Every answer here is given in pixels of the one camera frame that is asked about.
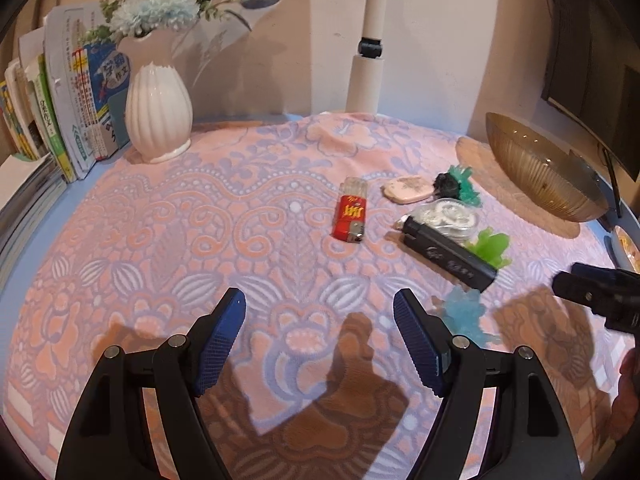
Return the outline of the person's right hand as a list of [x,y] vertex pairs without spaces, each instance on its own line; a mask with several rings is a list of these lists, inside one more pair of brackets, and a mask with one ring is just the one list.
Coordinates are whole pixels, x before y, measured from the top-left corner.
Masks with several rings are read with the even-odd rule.
[[639,398],[634,388],[634,371],[636,370],[637,349],[630,349],[620,364],[620,380],[618,381],[618,395],[612,404],[608,435],[614,441],[619,441],[628,434],[634,423]]

